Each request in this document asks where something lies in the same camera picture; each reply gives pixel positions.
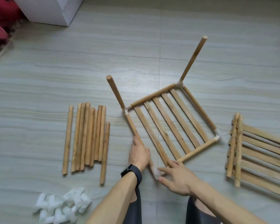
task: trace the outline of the person's right arm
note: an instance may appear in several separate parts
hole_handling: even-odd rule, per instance
[[[201,181],[192,171],[186,168],[182,162],[170,160],[169,164],[171,168],[165,167],[158,169],[172,176],[173,181],[164,177],[159,178],[159,181],[170,191],[183,196],[195,196],[210,211],[219,217],[223,223],[266,223],[251,212],[222,196],[205,181]]]

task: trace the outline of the marble-patterned floor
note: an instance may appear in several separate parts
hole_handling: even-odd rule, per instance
[[[223,139],[186,165],[224,196],[280,223],[279,196],[248,184],[235,188],[224,176],[235,112],[246,124],[280,136],[280,0],[84,0],[69,28],[25,23],[0,59],[0,224],[37,223],[32,210],[40,192],[62,195],[76,186],[94,198],[79,216],[85,223],[119,180],[132,141],[106,75],[128,105],[177,81],[202,35],[209,39],[184,83]],[[68,106],[76,112],[86,101],[106,105],[111,122],[104,187],[100,165],[61,174]],[[153,162],[163,166],[131,116]],[[148,170],[140,188],[143,223],[185,222],[187,198],[159,185]]]

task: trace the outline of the black wristband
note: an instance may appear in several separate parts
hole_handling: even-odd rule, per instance
[[[121,177],[125,176],[130,171],[134,172],[137,177],[137,185],[136,188],[140,185],[142,181],[142,174],[138,167],[134,166],[133,164],[129,165],[120,175]]]

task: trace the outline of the dark shorts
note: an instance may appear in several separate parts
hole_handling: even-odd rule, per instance
[[[142,224],[141,196],[140,191],[136,188],[137,200],[130,203],[123,224]],[[187,205],[186,224],[220,224],[219,218],[200,211],[195,203],[195,199],[189,197]]]

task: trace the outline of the tile floor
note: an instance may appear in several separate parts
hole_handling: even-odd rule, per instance
[[[94,197],[79,217],[85,223],[120,178],[132,138],[106,75],[128,105],[177,81],[202,35],[209,39],[184,83],[223,139],[186,165],[237,204],[280,223],[280,197],[248,184],[234,188],[224,177],[235,112],[280,136],[280,0],[84,0],[69,28],[24,24],[0,59],[0,223],[37,223],[32,210],[40,192],[62,195],[79,185]],[[111,122],[104,187],[100,165],[61,175],[68,106],[76,111],[85,101],[106,105]],[[153,162],[163,166],[132,117]],[[143,223],[185,222],[187,198],[149,171],[140,188]]]

